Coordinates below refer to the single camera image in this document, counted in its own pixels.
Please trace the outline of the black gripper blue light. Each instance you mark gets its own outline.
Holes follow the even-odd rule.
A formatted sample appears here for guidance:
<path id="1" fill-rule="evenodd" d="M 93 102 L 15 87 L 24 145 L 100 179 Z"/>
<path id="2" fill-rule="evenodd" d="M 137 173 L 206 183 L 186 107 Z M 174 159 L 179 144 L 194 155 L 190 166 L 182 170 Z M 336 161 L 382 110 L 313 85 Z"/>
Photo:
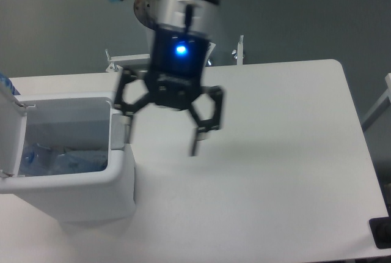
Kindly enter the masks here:
<path id="1" fill-rule="evenodd" d="M 150 103 L 179 110 L 188 109 L 196 124 L 190 150 L 192 157 L 197 154 L 197 145 L 203 140 L 202 136 L 221 129 L 223 88 L 204 86 L 201 92 L 200 81 L 208 45 L 208 39 L 158 27 L 147 74 L 144 76 L 142 72 L 129 67 L 122 69 L 114 108 L 126 117 L 126 143 L 131 144 L 135 115 Z M 148 92 L 134 103 L 128 103 L 124 100 L 125 88 L 137 80 L 144 80 Z M 192 104 L 200 94 L 206 94 L 214 102 L 213 115 L 209 119 L 201 119 Z"/>

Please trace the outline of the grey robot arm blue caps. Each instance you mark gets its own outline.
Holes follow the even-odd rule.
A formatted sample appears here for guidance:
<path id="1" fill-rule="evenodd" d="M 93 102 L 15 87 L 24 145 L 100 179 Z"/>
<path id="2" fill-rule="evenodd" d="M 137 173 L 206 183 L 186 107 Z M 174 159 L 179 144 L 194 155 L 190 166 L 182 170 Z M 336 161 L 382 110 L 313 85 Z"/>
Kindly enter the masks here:
<path id="1" fill-rule="evenodd" d="M 195 155 L 202 136 L 221 127 L 224 90 L 201 84 L 220 0 L 156 2 L 148 69 L 143 73 L 127 66 L 122 69 L 114 106 L 129 120 L 151 103 L 188 111 L 195 122 L 191 149 Z"/>

